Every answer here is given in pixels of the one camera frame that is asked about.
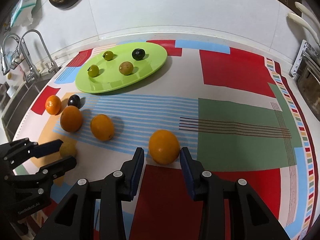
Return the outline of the small orange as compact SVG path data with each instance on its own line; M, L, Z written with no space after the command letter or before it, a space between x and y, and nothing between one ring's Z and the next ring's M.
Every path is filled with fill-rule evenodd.
M100 141L111 140L114 136L114 124L112 120L104 115L96 115L90 123L90 129L94 137Z

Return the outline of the teal white paper pack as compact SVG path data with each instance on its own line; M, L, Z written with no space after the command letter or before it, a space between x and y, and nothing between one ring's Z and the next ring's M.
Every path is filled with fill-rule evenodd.
M10 14L10 27L19 25L28 26L32 24L32 10L36 6L37 0L19 0Z

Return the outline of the colourful patterned tablecloth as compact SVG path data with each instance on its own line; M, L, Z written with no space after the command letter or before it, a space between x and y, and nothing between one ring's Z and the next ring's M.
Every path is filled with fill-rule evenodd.
M107 94L81 92L80 68L104 47L81 51L53 77L27 111L15 137L39 143L61 139L76 146L77 166L56 180L51 204L29 218L43 225L80 178L103 179L148 149L151 135L165 129L204 168L223 179L244 178L291 239L302 239L319 215L319 121L287 68L274 60L231 47L184 40L158 41L166 63L146 79ZM60 117L71 95L81 99L82 126L66 132ZM61 100L50 115L49 96ZM111 140L90 129L99 114L114 124Z

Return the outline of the stainless steel sink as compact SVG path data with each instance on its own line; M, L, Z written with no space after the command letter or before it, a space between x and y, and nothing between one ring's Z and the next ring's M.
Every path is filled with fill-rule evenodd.
M1 125L7 141L12 141L27 110L40 94L49 79L40 79L24 83L18 87L12 98L9 99L1 114Z

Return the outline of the dish rack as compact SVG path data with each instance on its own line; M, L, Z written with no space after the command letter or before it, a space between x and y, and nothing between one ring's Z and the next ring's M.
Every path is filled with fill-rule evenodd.
M290 70L306 104L319 120L319 53L303 40Z

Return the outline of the cream handled pan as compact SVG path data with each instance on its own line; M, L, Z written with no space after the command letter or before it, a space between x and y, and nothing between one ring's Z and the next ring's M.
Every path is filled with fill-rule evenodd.
M319 46L319 20L317 20L317 17L306 6L302 5L302 3L295 2L295 7L302 14L306 15L308 18L310 18L310 20L312 20L314 25L317 27L318 32L315 31L313 27L308 22L306 22L306 20L304 20L302 17L298 16L295 13L288 12L287 17L296 24L305 28L311 34L316 44Z

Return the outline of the green plate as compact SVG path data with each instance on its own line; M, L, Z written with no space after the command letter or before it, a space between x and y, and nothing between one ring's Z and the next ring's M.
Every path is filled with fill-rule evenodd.
M103 52L90 58L78 71L78 90L99 94L118 90L144 80L166 62L168 54L159 44L133 42L109 49L113 59L107 61Z

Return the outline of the large orange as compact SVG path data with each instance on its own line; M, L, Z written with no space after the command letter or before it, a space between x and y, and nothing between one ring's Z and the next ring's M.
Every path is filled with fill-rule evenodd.
M50 115L57 115L61 110L61 100L56 95L51 95L47 98L45 109Z

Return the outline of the dark purple plum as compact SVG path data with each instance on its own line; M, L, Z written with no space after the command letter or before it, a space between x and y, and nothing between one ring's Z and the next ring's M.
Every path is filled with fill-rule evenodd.
M136 61L144 59L145 55L145 50L141 48L136 48L132 51L132 58Z
M80 109L81 107L81 99L78 95L73 94L69 97L68 102L67 102L68 106L74 106L78 109Z

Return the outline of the small orange tangerine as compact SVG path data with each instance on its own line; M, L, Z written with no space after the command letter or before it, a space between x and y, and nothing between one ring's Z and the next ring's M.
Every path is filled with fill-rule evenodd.
M155 131L149 139L149 154L161 165L173 163L179 156L180 144L176 136L165 129Z

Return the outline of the yellow-brown round fruit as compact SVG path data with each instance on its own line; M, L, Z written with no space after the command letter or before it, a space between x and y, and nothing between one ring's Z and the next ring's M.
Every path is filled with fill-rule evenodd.
M131 62L122 62L119 66L119 72L123 75L130 75L134 70L134 66Z

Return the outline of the chrome kitchen faucet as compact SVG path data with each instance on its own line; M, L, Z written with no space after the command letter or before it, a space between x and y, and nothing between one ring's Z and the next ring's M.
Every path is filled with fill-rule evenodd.
M40 72L37 70L35 64L32 61L33 54L29 53L28 47L24 41L25 36L29 33L35 33L40 39L40 42L36 42L36 41L33 42L34 53L37 54L39 58L39 62L41 62L42 64L44 64L44 60L48 58L49 60L49 66L47 67L48 73L53 73L53 72L57 73L60 70L60 67L56 64L56 62L53 60L52 56L50 55L49 50L44 42L44 39L41 33L36 29L30 29L22 35L17 46L18 52L23 54L30 69L30 72L27 75L28 82L32 79L38 79L41 77Z

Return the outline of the yellowish round fruit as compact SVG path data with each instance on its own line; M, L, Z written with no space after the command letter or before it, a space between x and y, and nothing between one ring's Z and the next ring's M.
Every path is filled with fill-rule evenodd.
M68 156L76 157L76 146L70 142L64 142L59 149L59 154L62 158L66 158Z

